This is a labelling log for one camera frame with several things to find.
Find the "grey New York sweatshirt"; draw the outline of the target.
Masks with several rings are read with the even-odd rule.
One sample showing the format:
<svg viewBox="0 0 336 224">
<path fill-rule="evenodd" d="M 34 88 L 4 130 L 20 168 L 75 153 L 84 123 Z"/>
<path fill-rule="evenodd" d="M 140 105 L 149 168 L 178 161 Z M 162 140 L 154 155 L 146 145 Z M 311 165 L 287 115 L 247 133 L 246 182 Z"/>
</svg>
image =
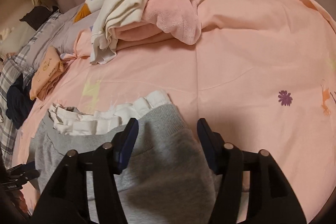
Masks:
<svg viewBox="0 0 336 224">
<path fill-rule="evenodd" d="M 163 90 L 93 115 L 53 104 L 30 143 L 43 190 L 69 150 L 94 151 L 135 118 L 139 133 L 126 170 L 115 177 L 129 223 L 207 223 L 221 177 Z"/>
</svg>

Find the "orange folded small clothes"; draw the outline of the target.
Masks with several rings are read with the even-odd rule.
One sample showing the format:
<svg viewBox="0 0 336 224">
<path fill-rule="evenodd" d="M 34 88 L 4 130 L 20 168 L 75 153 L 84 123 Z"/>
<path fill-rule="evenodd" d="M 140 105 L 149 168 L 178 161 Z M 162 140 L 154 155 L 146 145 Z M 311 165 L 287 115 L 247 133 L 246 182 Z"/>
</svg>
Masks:
<svg viewBox="0 0 336 224">
<path fill-rule="evenodd" d="M 50 46 L 31 81 L 30 100 L 33 101 L 38 98 L 44 101 L 63 73 L 63 62 L 56 49 Z"/>
</svg>

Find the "dark navy crumpled garment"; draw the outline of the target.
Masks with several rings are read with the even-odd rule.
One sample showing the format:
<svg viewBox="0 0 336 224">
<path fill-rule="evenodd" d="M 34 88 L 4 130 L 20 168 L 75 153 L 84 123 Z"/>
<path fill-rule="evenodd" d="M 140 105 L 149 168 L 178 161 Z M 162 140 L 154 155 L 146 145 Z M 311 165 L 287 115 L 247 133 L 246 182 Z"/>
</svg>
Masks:
<svg viewBox="0 0 336 224">
<path fill-rule="evenodd" d="M 35 100 L 30 99 L 31 81 L 24 85 L 21 73 L 7 91 L 6 116 L 18 130 L 27 119 Z"/>
</svg>

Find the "plaid blue grey pillow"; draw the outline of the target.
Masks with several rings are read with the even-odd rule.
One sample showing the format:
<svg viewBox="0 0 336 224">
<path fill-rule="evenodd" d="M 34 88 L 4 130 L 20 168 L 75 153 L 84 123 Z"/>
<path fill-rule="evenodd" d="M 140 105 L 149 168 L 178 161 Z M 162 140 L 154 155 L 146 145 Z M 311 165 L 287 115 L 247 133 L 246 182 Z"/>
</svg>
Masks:
<svg viewBox="0 0 336 224">
<path fill-rule="evenodd" d="M 61 13 L 55 11 L 35 32 L 29 42 L 18 53 L 8 57 L 3 63 L 1 72 L 1 155 L 6 168 L 12 165 L 15 140 L 19 126 L 27 114 L 23 114 L 28 100 L 28 87 L 34 70 L 27 63 L 30 46 L 37 42 L 47 27 L 55 23 Z"/>
</svg>

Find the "pink floral duvet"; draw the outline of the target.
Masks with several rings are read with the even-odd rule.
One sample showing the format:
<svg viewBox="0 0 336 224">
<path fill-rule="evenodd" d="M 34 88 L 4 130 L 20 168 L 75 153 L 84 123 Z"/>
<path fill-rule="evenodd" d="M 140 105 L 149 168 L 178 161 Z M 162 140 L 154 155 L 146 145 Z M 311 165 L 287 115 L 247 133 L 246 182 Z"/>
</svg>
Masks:
<svg viewBox="0 0 336 224">
<path fill-rule="evenodd" d="M 13 163 L 52 103 L 93 114 L 164 90 L 195 128 L 248 151 L 271 152 L 308 220 L 335 188 L 335 20 L 314 0 L 194 0 L 202 34 L 192 46 L 169 34 L 121 35 L 116 57 L 92 65 L 92 14 L 55 37 L 77 58 L 21 128 Z"/>
</svg>

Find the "beige headboard cushion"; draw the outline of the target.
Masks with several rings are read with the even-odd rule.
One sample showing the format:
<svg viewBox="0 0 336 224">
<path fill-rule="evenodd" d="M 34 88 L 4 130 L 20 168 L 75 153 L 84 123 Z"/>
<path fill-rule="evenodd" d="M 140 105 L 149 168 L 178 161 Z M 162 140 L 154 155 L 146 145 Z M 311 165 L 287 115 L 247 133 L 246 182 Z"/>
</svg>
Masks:
<svg viewBox="0 0 336 224">
<path fill-rule="evenodd" d="M 5 38 L 1 35 L 1 59 L 8 53 L 17 53 L 34 36 L 35 30 L 27 22 L 19 22 Z"/>
</svg>

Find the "lilac grey bed sheet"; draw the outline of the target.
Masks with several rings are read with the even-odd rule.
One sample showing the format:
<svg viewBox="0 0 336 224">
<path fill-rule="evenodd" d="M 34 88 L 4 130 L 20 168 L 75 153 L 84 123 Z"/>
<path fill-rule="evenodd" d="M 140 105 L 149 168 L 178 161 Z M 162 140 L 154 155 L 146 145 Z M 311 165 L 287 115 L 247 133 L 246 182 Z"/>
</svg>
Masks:
<svg viewBox="0 0 336 224">
<path fill-rule="evenodd" d="M 78 33 L 93 26 L 103 1 L 86 0 L 84 5 L 74 7 L 65 14 L 54 12 L 50 15 L 22 49 L 27 51 L 27 66 L 37 71 L 49 46 L 60 54 L 72 53 Z"/>
</svg>

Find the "dark brown cloth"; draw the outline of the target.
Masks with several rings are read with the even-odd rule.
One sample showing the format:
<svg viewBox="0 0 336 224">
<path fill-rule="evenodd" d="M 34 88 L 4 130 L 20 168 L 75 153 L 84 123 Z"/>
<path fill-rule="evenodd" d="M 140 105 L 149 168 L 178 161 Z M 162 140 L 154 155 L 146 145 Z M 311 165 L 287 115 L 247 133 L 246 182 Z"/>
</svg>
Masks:
<svg viewBox="0 0 336 224">
<path fill-rule="evenodd" d="M 58 11 L 58 6 L 52 6 L 52 10 L 49 10 L 45 6 L 35 6 L 29 13 L 27 13 L 21 22 L 26 22 L 34 30 L 38 30 L 56 11 Z"/>
</svg>

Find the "cream white folded garment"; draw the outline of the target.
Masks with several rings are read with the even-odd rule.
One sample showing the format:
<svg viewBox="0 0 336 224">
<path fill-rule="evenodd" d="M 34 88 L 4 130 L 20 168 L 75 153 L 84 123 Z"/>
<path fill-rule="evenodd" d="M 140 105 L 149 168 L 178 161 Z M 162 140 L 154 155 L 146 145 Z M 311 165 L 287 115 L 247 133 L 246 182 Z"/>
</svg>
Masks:
<svg viewBox="0 0 336 224">
<path fill-rule="evenodd" d="M 139 22 L 147 0 L 104 0 L 100 13 L 93 24 L 90 63 L 106 64 L 116 56 L 118 39 L 108 28 L 119 28 Z"/>
</svg>

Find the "pink fleece folded garment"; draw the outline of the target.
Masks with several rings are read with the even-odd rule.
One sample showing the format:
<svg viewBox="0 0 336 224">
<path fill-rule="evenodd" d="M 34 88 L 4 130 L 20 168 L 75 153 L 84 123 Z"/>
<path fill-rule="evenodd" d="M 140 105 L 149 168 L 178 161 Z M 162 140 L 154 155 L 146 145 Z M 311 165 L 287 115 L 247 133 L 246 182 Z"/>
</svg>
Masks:
<svg viewBox="0 0 336 224">
<path fill-rule="evenodd" d="M 169 34 L 187 45 L 201 36 L 197 4 L 192 0 L 148 0 L 140 22 L 120 28 L 110 28 L 117 40 L 135 42 L 160 34 Z"/>
</svg>

